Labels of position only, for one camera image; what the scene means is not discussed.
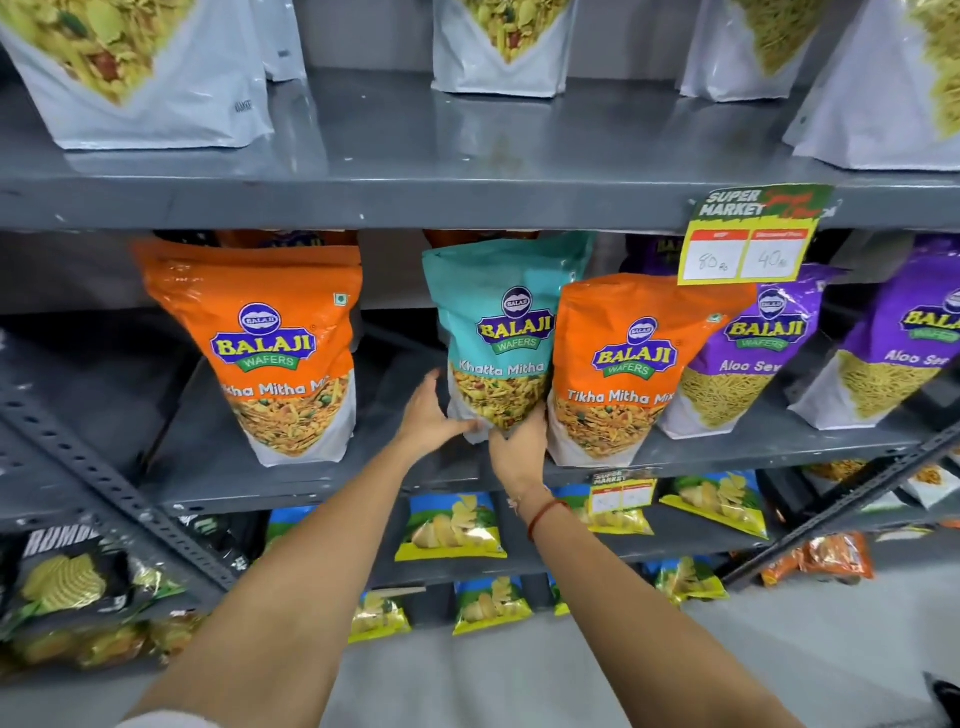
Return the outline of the white sleeve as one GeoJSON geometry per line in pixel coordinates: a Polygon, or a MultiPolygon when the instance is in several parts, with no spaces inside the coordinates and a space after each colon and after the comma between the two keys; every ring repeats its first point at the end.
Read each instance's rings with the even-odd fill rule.
{"type": "Polygon", "coordinates": [[[188,712],[153,710],[125,718],[114,728],[221,728],[221,726],[188,712]]]}

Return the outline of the black chips packet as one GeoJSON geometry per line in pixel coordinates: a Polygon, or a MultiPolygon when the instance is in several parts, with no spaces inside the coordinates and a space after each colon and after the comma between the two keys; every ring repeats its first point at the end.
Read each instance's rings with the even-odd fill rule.
{"type": "Polygon", "coordinates": [[[181,526],[215,552],[236,576],[242,576],[265,550],[269,514],[179,516],[181,526]]]}
{"type": "Polygon", "coordinates": [[[30,532],[12,594],[0,617],[0,637],[59,613],[114,614],[133,588],[126,553],[86,524],[30,532]]]}

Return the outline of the teal snack packet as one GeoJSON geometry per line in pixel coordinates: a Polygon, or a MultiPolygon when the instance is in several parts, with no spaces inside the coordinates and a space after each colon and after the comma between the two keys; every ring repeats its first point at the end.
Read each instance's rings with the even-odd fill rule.
{"type": "Polygon", "coordinates": [[[450,419],[472,445],[509,432],[546,397],[562,290],[582,280],[596,234],[499,238],[428,249],[422,267],[448,336],[450,419]]]}

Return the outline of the purple snack packet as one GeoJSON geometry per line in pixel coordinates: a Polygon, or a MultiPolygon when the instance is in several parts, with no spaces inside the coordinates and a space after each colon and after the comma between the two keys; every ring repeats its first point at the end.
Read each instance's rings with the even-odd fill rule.
{"type": "Polygon", "coordinates": [[[789,282],[757,285],[754,303],[705,343],[657,427],[672,440],[729,434],[819,325],[825,290],[844,271],[804,263],[789,282]]]}
{"type": "Polygon", "coordinates": [[[619,273],[677,276],[684,240],[674,235],[627,233],[626,256],[619,273]]]}
{"type": "Polygon", "coordinates": [[[906,261],[789,410],[818,431],[871,429],[960,357],[960,233],[919,233],[906,261]]]}

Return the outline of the orange clear snack packet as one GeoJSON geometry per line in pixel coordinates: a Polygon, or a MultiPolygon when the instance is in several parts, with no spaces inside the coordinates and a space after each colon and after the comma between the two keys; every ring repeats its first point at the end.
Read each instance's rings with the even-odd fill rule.
{"type": "Polygon", "coordinates": [[[795,573],[851,583],[873,580],[875,568],[869,541],[860,532],[814,538],[767,565],[760,580],[765,587],[772,588],[795,573]]]}

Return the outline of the white sev snack packet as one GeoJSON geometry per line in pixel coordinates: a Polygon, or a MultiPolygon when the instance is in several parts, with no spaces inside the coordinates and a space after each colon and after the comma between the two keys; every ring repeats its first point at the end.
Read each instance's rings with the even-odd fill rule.
{"type": "Polygon", "coordinates": [[[681,96],[713,103],[786,99],[828,0],[701,0],[681,96]]]}
{"type": "Polygon", "coordinates": [[[849,170],[960,172],[960,0],[863,0],[783,142],[849,170]]]}

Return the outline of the person's left hand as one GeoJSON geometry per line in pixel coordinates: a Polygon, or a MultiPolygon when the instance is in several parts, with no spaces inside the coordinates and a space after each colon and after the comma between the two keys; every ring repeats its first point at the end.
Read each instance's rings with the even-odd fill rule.
{"type": "Polygon", "coordinates": [[[439,404],[440,373],[438,369],[426,373],[406,404],[399,428],[390,443],[390,448],[401,454],[409,466],[450,442],[444,442],[441,437],[441,422],[449,417],[439,404]]]}

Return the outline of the person's left forearm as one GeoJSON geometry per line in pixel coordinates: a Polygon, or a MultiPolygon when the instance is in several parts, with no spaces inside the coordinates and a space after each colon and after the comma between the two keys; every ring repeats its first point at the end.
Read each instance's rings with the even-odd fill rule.
{"type": "Polygon", "coordinates": [[[402,480],[389,443],[241,578],[126,716],[319,728],[402,480]]]}

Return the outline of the yellow snack packets pile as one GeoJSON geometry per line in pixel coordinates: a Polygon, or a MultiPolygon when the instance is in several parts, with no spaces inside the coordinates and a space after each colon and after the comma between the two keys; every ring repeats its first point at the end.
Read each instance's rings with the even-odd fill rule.
{"type": "Polygon", "coordinates": [[[3,643],[0,654],[19,669],[70,666],[81,671],[118,667],[148,657],[167,666],[183,653],[207,616],[174,613],[106,627],[57,629],[3,643]]]}

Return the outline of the person's right hand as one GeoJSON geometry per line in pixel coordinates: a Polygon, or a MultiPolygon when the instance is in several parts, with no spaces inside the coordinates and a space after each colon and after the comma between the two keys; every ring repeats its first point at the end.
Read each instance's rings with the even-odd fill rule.
{"type": "Polygon", "coordinates": [[[488,451],[494,475],[510,503],[520,507],[530,501],[534,494],[546,490],[544,468],[547,442],[510,444],[507,442],[510,431],[491,429],[488,433],[488,451]]]}

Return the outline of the small yellow price tag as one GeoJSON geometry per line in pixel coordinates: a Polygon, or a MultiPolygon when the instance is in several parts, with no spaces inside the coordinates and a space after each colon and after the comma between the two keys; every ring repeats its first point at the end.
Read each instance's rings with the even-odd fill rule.
{"type": "Polygon", "coordinates": [[[614,469],[591,476],[586,512],[589,516],[635,511],[654,502],[658,479],[634,469],[614,469]]]}

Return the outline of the grey metal shelf rack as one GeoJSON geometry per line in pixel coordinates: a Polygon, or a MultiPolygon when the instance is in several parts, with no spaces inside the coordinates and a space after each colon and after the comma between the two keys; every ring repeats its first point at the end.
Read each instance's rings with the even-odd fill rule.
{"type": "MultiPolygon", "coordinates": [[[[110,151],[75,169],[49,139],[0,47],[0,230],[128,232],[138,227],[335,222],[385,230],[419,223],[684,223],[698,197],[757,178],[815,180],[813,163],[753,151],[705,132],[631,127],[664,116],[656,85],[576,81],[546,104],[546,146],[510,157],[464,157],[451,102],[423,75],[322,70],[309,90],[270,91],[272,137],[236,151],[110,151]]],[[[371,324],[361,349],[365,408],[340,465],[259,467],[215,397],[210,368],[188,369],[193,346],[162,311],[14,316],[0,349],[0,538],[83,525],[113,538],[186,588],[178,609],[208,611],[234,584],[225,561],[175,525],[191,512],[264,511],[323,500],[390,434],[416,375],[443,363],[400,328],[371,324]]]]}

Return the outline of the white snack mix packet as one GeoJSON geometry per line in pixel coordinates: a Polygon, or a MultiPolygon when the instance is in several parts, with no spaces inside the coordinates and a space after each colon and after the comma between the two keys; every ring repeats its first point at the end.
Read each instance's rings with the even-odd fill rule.
{"type": "Polygon", "coordinates": [[[248,0],[267,80],[306,81],[294,0],[248,0]]]}
{"type": "Polygon", "coordinates": [[[237,149],[274,132],[249,0],[0,0],[0,43],[66,151],[237,149]]]}
{"type": "Polygon", "coordinates": [[[432,9],[434,91],[566,92],[578,0],[433,0],[432,9]]]}

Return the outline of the large orange snack packet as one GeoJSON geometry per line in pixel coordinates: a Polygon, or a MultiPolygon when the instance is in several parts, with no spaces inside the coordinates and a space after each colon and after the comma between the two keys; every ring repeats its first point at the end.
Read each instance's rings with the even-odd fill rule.
{"type": "Polygon", "coordinates": [[[135,242],[150,297],[181,324],[265,467],[338,463],[356,424],[358,245],[135,242]]]}

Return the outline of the yellow and green price tag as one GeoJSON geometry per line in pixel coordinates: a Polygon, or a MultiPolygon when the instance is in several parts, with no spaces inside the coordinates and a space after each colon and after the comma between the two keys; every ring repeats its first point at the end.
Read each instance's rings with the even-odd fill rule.
{"type": "Polygon", "coordinates": [[[833,196],[833,186],[809,183],[709,192],[693,206],[678,285],[795,282],[833,196]]]}

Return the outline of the black shoe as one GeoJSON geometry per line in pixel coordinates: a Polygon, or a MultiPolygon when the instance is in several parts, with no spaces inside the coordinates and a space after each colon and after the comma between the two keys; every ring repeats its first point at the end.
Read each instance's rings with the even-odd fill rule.
{"type": "Polygon", "coordinates": [[[943,728],[960,728],[960,685],[931,672],[924,672],[923,680],[930,698],[938,706],[943,728]]]}

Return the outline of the person's right forearm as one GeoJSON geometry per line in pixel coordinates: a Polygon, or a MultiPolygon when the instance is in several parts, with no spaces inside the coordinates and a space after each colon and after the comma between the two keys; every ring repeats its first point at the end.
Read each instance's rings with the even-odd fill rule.
{"type": "Polygon", "coordinates": [[[632,728],[805,728],[546,487],[511,505],[632,728]]]}

